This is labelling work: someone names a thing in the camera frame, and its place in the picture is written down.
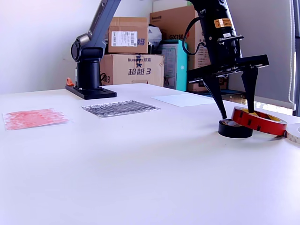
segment gray patterned cloth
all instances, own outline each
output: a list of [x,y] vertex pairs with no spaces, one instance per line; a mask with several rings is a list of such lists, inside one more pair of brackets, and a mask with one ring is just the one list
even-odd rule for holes
[[101,105],[82,106],[82,109],[99,117],[120,116],[160,110],[160,108],[154,107],[152,105],[147,105],[133,100]]

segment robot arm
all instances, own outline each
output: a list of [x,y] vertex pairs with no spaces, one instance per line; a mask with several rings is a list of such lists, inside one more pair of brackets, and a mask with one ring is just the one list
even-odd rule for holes
[[[77,62],[77,79],[74,88],[66,88],[84,99],[116,96],[116,93],[100,87],[99,59],[104,55],[105,33],[120,1],[102,0],[89,31],[77,37],[72,45],[72,57]],[[189,70],[187,72],[188,81],[193,83],[203,80],[204,85],[215,99],[223,119],[225,119],[227,115],[221,97],[218,77],[244,72],[242,79],[246,90],[248,108],[250,113],[254,113],[258,68],[269,65],[268,57],[266,55],[242,57],[240,40],[243,39],[243,36],[236,34],[226,0],[189,1],[193,3],[199,17],[189,24],[186,35],[195,22],[201,22],[211,65]],[[186,53],[191,54],[185,49],[184,41],[183,48]]]

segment black cable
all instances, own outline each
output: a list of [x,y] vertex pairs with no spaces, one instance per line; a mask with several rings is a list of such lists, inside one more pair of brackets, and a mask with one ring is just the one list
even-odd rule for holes
[[186,33],[185,33],[185,35],[184,35],[184,37],[183,37],[183,40],[182,40],[182,48],[183,48],[183,51],[184,51],[186,54],[188,54],[188,55],[196,55],[201,45],[204,46],[204,47],[206,47],[206,45],[205,45],[204,42],[200,42],[200,43],[198,44],[198,46],[197,46],[196,52],[195,52],[195,53],[191,53],[188,49],[186,49],[186,47],[185,47],[185,45],[184,45],[184,44],[185,44],[185,41],[186,41],[186,39],[187,39],[187,34],[188,34],[189,30],[192,28],[192,26],[193,26],[197,21],[199,21],[199,20],[201,20],[201,19],[203,19],[203,17],[197,17],[197,18],[193,19],[193,20],[189,23],[189,25],[187,26]]

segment yellow label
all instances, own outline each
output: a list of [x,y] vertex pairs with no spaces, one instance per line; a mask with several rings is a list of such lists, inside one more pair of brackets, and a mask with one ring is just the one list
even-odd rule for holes
[[[242,109],[242,111],[244,111],[245,113],[249,113],[249,110],[248,109]],[[251,113],[251,115],[254,115],[254,116],[258,116],[255,112]]]
[[216,28],[222,28],[222,27],[232,27],[233,24],[231,23],[231,20],[226,19],[218,19],[214,20]]
[[[249,113],[249,110],[246,109],[246,108],[242,108],[241,110],[244,111],[245,113]],[[251,115],[260,117],[260,116],[257,115],[257,113],[255,113],[255,112],[251,113]],[[273,121],[277,121],[277,122],[280,122],[280,121],[281,121],[280,119],[278,119],[278,118],[275,117],[275,116],[271,116],[271,115],[268,115],[268,114],[266,114],[266,116],[269,117],[269,118],[268,118],[269,120],[273,120]]]

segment red tape roll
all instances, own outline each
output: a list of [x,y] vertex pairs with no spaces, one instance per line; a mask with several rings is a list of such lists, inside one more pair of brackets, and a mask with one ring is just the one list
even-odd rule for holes
[[271,135],[283,136],[287,122],[277,117],[255,111],[249,113],[248,109],[235,107],[232,113],[232,120],[247,128],[257,130]]

